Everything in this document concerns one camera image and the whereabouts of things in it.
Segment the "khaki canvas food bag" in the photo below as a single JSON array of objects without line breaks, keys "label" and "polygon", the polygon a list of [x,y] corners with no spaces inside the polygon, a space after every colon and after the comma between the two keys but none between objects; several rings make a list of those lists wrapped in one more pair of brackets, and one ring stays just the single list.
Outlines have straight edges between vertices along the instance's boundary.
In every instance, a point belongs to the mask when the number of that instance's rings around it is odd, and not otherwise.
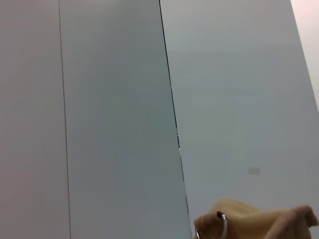
[{"label": "khaki canvas food bag", "polygon": [[194,220],[193,239],[312,239],[319,226],[312,207],[259,210],[235,199],[221,199]]}]

